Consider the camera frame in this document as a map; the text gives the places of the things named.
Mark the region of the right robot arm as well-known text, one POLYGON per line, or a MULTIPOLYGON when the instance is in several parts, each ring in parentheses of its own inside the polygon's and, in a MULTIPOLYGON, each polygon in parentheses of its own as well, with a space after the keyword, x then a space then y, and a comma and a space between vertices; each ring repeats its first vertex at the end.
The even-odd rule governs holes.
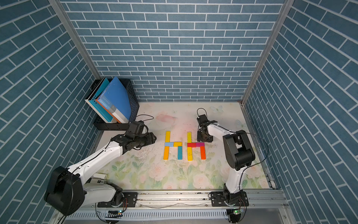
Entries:
POLYGON ((226 161, 230 166, 229 176, 223 191, 209 194, 213 207, 249 206, 247 193, 243 191, 243 175, 248 168, 255 166, 255 152, 249 140, 249 133, 244 130, 230 131, 209 121, 205 114, 197 117, 197 139, 200 142, 212 142, 216 137, 222 140, 226 161))

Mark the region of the magenta block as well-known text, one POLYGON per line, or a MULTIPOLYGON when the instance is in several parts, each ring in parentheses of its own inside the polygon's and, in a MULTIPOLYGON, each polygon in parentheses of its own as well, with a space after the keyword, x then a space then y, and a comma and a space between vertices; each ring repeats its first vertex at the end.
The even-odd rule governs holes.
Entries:
POLYGON ((196 147, 204 147, 205 143, 204 142, 197 142, 196 143, 196 147))

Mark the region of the bright yellow long block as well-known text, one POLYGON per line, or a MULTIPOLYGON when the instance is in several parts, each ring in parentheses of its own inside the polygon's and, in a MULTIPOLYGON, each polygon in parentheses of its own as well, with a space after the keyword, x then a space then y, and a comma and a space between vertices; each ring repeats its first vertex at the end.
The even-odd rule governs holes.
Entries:
POLYGON ((187 147, 187 159, 188 161, 193 160, 193 150, 192 147, 187 147))

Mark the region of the light blue short block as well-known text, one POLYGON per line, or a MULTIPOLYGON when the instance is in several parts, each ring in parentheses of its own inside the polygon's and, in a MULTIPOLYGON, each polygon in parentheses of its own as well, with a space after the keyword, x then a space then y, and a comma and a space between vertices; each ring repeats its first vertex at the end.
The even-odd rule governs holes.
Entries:
POLYGON ((165 142, 165 147, 174 147, 173 142, 165 142))

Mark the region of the orange-yellow long block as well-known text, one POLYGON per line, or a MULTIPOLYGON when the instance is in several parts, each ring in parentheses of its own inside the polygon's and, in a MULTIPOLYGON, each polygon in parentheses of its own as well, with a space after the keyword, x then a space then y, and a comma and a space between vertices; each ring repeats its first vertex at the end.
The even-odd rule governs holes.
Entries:
POLYGON ((163 159, 168 160, 168 158, 169 158, 169 147, 165 146, 163 159))

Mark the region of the small yellow short block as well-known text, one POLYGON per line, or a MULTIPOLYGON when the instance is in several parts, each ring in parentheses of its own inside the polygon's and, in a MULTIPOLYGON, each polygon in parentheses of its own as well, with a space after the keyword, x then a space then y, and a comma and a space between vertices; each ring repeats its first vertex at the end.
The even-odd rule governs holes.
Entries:
POLYGON ((182 142, 174 142, 173 143, 174 147, 181 147, 182 146, 182 142))

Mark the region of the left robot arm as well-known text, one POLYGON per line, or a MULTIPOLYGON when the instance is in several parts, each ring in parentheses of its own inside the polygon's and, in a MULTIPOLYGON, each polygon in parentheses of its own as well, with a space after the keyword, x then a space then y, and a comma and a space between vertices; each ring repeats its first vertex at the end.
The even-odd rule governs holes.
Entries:
POLYGON ((102 167, 130 150, 140 150, 156 142, 156 136, 143 121, 134 121, 124 134, 111 138, 99 151, 67 168, 57 167, 51 173, 44 200, 61 214, 69 216, 89 204, 106 203, 126 207, 121 187, 113 183, 89 183, 102 167))

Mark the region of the teal long block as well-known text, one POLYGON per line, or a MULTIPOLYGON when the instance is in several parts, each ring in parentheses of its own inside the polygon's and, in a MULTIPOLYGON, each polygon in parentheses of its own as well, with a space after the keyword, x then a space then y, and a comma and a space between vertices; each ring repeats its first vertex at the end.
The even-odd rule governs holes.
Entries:
POLYGON ((182 146, 178 146, 178 160, 183 159, 182 146))

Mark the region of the orange block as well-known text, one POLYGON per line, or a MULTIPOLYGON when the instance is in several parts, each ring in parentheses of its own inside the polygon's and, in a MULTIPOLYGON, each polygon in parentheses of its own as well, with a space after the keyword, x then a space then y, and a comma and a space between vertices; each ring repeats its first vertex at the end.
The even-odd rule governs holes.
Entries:
POLYGON ((206 150, 204 146, 200 147, 200 156, 202 160, 206 160, 206 150))

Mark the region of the lemon yellow long block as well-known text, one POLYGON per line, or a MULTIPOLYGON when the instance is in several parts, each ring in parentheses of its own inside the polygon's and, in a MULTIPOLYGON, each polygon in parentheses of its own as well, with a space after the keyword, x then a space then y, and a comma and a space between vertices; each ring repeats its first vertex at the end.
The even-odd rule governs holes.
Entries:
POLYGON ((191 132, 187 133, 187 143, 192 143, 192 133, 191 132))

